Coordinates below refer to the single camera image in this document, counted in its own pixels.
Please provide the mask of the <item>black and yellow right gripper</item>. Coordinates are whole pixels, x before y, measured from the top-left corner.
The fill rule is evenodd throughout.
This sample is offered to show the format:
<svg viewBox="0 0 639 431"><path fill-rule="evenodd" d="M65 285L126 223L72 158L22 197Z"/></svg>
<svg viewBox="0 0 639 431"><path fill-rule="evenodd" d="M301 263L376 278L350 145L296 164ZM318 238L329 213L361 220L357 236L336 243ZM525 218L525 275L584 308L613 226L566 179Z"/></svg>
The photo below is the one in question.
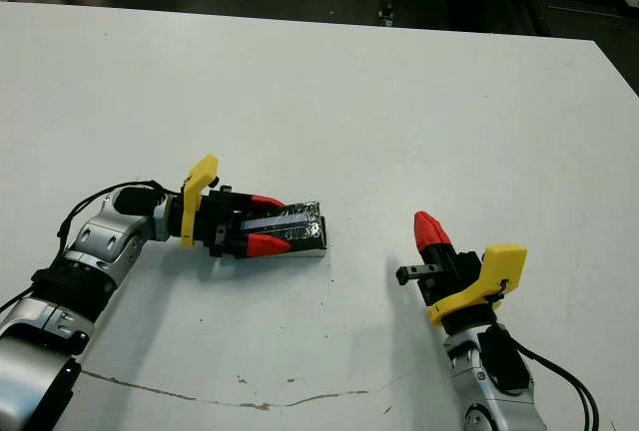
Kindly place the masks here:
<svg viewBox="0 0 639 431"><path fill-rule="evenodd" d="M502 244L482 256L457 252L440 222L425 211L415 213L413 233L423 264L402 266L395 277L400 285L417 283L430 323L448 335L494 323L495 307L518 287L527 250Z"/></svg>

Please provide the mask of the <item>black and yellow left gripper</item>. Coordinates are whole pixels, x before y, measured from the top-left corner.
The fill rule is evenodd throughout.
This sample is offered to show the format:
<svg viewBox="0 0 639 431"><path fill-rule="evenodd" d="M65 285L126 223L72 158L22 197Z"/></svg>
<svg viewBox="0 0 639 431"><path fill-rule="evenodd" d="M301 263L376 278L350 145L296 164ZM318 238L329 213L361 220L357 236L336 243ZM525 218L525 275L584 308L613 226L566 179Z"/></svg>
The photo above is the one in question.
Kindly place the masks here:
<svg viewBox="0 0 639 431"><path fill-rule="evenodd" d="M180 240L183 246L201 241L211 256L230 254L236 258L285 254L290 242L269 234L239 233L239 218L249 210L253 216L281 213L286 204L272 197L215 191L219 181L219 160L205 155L187 173L181 192Z"/></svg>

